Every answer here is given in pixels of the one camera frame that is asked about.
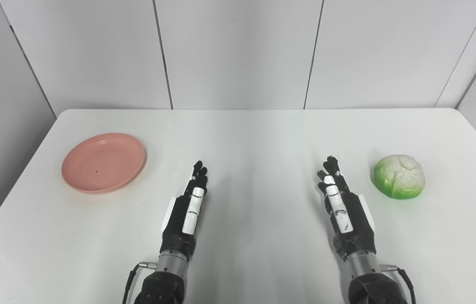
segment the black cable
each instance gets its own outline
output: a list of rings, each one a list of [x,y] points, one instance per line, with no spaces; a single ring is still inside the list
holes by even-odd
[[[403,281],[405,281],[405,284],[407,284],[408,291],[410,292],[410,299],[412,304],[416,304],[416,296],[414,294],[414,286],[412,285],[412,282],[410,281],[410,278],[408,277],[406,271],[401,268],[397,268],[397,273],[400,274],[402,277]]]
[[[129,273],[129,277],[127,279],[127,284],[125,285],[125,293],[123,294],[123,301],[122,304],[127,303],[127,298],[129,296],[129,290],[131,289],[131,285],[133,283],[133,279],[135,279],[136,271],[138,271],[138,268],[140,267],[140,263],[138,263],[135,268],[133,268],[132,271]]]

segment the pink plate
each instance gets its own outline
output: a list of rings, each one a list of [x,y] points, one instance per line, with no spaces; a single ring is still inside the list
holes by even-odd
[[[145,161],[146,150],[135,137],[105,133],[88,138],[67,154],[62,177],[79,191],[106,193],[132,181]]]

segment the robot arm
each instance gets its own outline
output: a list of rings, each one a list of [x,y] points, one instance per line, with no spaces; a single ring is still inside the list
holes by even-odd
[[[351,304],[406,304],[398,283],[382,271],[398,271],[416,300],[412,284],[404,270],[392,265],[379,265],[375,248],[375,233],[369,210],[352,193],[341,175],[338,161],[329,156],[323,163],[326,171],[317,173],[324,194],[326,211],[334,227],[336,252],[348,264],[352,281],[348,287]]]
[[[196,247],[196,225],[201,204],[207,192],[207,168],[198,161],[182,196],[176,198],[163,231],[163,242],[157,263],[139,263],[129,275],[123,304],[138,268],[155,271],[146,277],[135,304],[181,304],[185,298],[185,272]]]

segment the cabbage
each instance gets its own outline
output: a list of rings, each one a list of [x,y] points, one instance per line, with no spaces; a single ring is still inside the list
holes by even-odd
[[[390,155],[375,165],[373,184],[391,198],[415,198],[424,189],[425,175],[414,158]]]

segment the silver cylindrical connector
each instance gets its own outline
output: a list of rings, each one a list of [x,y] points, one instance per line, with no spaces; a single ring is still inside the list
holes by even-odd
[[[187,271],[187,257],[177,250],[161,252],[155,271],[165,271],[183,277]]]
[[[352,278],[359,277],[368,273],[381,272],[377,256],[367,250],[358,250],[347,257],[348,267]]]

